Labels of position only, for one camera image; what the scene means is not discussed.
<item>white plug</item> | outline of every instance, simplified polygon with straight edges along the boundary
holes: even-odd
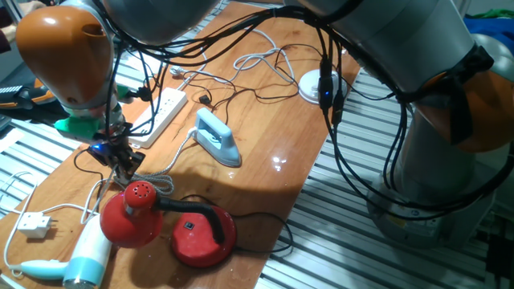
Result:
[[[18,231],[27,238],[45,238],[51,227],[51,217],[43,213],[24,213],[18,224]]]
[[[177,77],[177,76],[180,76],[182,73],[186,72],[186,70],[182,67],[179,67],[177,65],[173,65],[170,69],[169,69],[169,73],[171,73],[171,75]]]

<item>electrical plug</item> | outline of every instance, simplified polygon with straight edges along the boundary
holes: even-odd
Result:
[[[27,238],[45,238],[50,227],[51,217],[43,213],[24,213],[17,229]]]

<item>red lamp base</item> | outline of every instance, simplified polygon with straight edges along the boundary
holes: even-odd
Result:
[[[213,206],[222,223],[225,241],[217,244],[212,237],[212,228],[202,214],[185,213],[175,224],[172,235],[172,250],[186,265],[197,268],[219,264],[235,246],[236,230],[232,217],[223,209]]]

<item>red lamp shade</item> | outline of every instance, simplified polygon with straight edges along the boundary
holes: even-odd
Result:
[[[144,246],[156,238],[162,228],[162,212],[152,210],[157,193],[146,181],[135,181],[112,197],[100,214],[105,237],[124,248]]]

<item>red object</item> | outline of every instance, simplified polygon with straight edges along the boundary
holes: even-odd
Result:
[[[100,214],[107,240],[124,248],[144,246],[161,233],[162,213],[152,210],[157,193],[146,181],[135,181],[112,197]]]
[[[173,228],[173,252],[184,264],[205,268],[223,261],[232,252],[236,231],[232,217],[223,209],[213,206],[222,223],[225,241],[217,244],[212,237],[209,221],[202,214],[183,214]]]

